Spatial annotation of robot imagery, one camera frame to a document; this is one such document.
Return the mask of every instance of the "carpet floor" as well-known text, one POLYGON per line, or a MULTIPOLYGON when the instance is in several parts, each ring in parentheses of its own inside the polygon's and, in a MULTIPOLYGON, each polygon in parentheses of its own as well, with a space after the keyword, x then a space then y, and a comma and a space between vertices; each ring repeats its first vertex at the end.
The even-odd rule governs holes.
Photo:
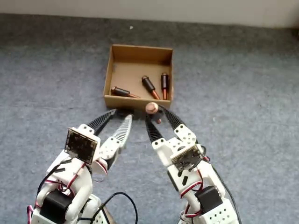
MULTIPOLYGON (((299 43, 290 30, 0 14, 1 223, 26 222, 26 206, 64 147, 67 128, 106 110, 113 43, 174 48, 171 108, 207 147, 243 224, 297 223, 299 43)), ((100 137, 119 124, 111 122, 100 137)), ((161 131, 170 138, 167 128, 161 131)), ((141 224, 179 219, 183 201, 142 119, 108 178, 94 183, 102 200, 116 191, 132 196, 141 224)), ((108 208, 117 223, 134 223, 126 198, 108 208)))

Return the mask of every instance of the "cardboard box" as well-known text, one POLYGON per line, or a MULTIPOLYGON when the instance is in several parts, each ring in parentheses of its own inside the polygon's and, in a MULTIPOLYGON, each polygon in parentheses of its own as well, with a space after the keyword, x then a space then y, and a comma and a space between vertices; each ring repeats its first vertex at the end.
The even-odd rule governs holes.
POLYGON ((104 100, 109 108, 144 109, 149 102, 156 102, 170 107, 172 101, 172 49, 146 46, 114 44, 110 57, 104 87, 104 100), (166 72, 170 78, 168 100, 156 100, 142 85, 141 78, 148 76, 162 99, 161 74, 166 72), (113 96, 111 88, 130 91, 140 98, 113 96))

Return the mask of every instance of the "black cable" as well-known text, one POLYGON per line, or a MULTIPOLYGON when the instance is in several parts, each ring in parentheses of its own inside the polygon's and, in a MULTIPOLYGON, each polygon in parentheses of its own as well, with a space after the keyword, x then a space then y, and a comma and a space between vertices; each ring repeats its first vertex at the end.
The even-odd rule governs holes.
POLYGON ((235 212, 236 212, 237 217, 238 217, 238 222, 239 222, 239 224, 242 224, 241 217, 240 217, 240 214, 239 214, 239 211, 237 209, 237 205, 235 203, 235 199, 234 199, 232 193, 230 192, 230 190, 228 189, 227 185, 225 184, 225 182, 223 181, 223 179, 220 177, 219 173, 217 172, 217 170, 215 169, 215 167, 213 165, 212 165, 212 168, 215 171, 215 173, 217 174, 217 176, 218 176, 219 180, 221 181, 221 183, 223 184, 224 188, 228 192, 230 198, 232 199, 232 202, 233 202, 233 205, 234 205, 234 208, 235 208, 235 212))
POLYGON ((116 195, 124 195, 126 196, 130 202, 132 203, 133 207, 134 207, 134 210, 135 210, 135 216, 136 216, 136 219, 135 219, 135 224, 138 223, 138 212, 137 212, 137 208, 136 208, 136 205, 135 205, 135 202, 133 201, 133 199, 127 195, 125 192, 115 192, 114 194, 112 194, 103 204, 101 204, 101 206, 98 208, 98 210, 95 212, 95 214, 93 215, 92 218, 80 218, 81 220, 90 220, 90 224, 93 224, 96 216, 98 215, 98 213, 105 207, 105 205, 113 198, 115 197, 116 195))

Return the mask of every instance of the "white robot bracket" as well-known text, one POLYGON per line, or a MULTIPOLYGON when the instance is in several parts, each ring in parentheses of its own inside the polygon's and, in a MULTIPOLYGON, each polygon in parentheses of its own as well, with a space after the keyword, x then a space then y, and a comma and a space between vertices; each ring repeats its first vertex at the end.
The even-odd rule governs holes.
POLYGON ((239 217, 226 189, 206 157, 206 148, 173 112, 159 106, 174 134, 166 140, 146 116, 146 127, 153 149, 167 168, 168 176, 181 198, 187 200, 179 224, 238 224, 239 217))
POLYGON ((132 114, 102 146, 97 136, 117 110, 89 124, 69 128, 65 149, 47 170, 38 189, 34 209, 28 207, 28 224, 107 224, 104 210, 96 213, 101 200, 92 194, 92 172, 104 173, 115 163, 128 139, 132 114))

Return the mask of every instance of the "hole pattern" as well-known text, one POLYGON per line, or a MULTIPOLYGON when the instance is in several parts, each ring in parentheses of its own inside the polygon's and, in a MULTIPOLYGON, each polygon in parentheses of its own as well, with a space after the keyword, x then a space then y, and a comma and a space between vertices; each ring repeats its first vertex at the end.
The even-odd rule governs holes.
MULTIPOLYGON (((226 211, 226 209, 224 209, 223 211, 226 211)), ((222 214, 222 211, 219 211, 219 214, 222 214)), ((217 217, 217 214, 214 214, 215 217, 217 217)), ((227 215, 227 218, 229 218, 229 215, 227 215)), ((210 220, 212 220, 213 217, 210 217, 210 220)), ((223 221, 225 221, 225 217, 222 218, 223 221)), ((215 223, 213 223, 215 224, 215 223)), ((220 221, 218 221, 218 224, 220 224, 220 221)))

